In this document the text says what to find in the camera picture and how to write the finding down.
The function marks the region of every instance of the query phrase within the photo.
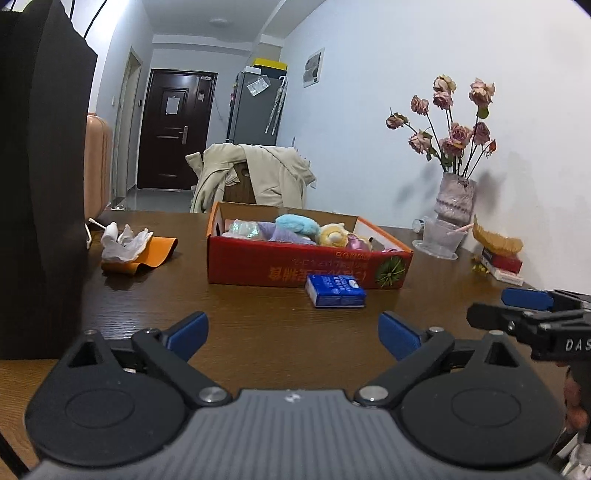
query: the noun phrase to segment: white fabric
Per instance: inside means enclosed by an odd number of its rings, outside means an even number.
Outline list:
[[[100,239],[103,245],[102,259],[105,262],[126,263],[137,259],[148,245],[153,232],[147,228],[138,235],[134,235],[129,225],[125,225],[119,235],[119,228],[115,222],[110,223]]]
[[[223,199],[224,188],[238,182],[233,166],[246,160],[259,205],[303,208],[306,186],[315,181],[310,162],[295,148],[260,145],[214,144],[203,157],[187,155],[187,162],[199,178],[191,212],[210,212]]]

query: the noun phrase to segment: refrigerator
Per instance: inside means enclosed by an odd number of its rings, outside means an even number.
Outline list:
[[[277,141],[278,128],[275,129],[274,135],[271,134],[272,123],[267,134],[265,128],[269,123],[277,90],[281,86],[281,80],[269,78],[271,86],[252,96],[248,90],[248,85],[256,82],[258,78],[259,75],[256,73],[240,73],[236,78],[236,87],[230,104],[230,121],[228,122],[226,143],[235,145],[275,145]]]

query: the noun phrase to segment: wooden table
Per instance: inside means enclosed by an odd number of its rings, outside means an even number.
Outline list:
[[[129,337],[143,327],[167,328],[195,310],[207,313],[207,344],[190,363],[232,393],[252,388],[356,388],[394,361],[380,344],[378,315],[393,310],[413,324],[442,326],[457,338],[480,338],[466,321],[474,301],[497,303],[506,286],[474,273],[467,251],[455,261],[416,252],[404,287],[370,290],[362,310],[314,309],[303,289],[207,283],[207,216],[195,213],[105,212],[103,223],[147,226],[178,238],[171,260],[137,277],[106,276],[95,236],[83,296],[83,327],[106,338]],[[405,229],[388,229],[408,245]],[[519,346],[523,355],[528,348]],[[0,361],[0,429],[27,465],[36,463],[22,416],[28,400],[54,361]],[[550,364],[534,368],[561,399],[564,372]],[[13,478],[4,464],[0,479]]]

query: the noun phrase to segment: ceiling light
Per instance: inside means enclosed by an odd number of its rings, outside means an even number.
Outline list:
[[[226,28],[226,27],[229,27],[230,25],[232,25],[232,22],[230,22],[229,20],[227,20],[225,18],[212,18],[209,21],[209,24],[213,25],[214,27]]]

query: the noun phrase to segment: green plant graphic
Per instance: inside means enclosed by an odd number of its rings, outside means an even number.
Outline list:
[[[375,281],[382,288],[391,287],[402,278],[404,271],[404,261],[400,257],[390,257],[379,266]]]

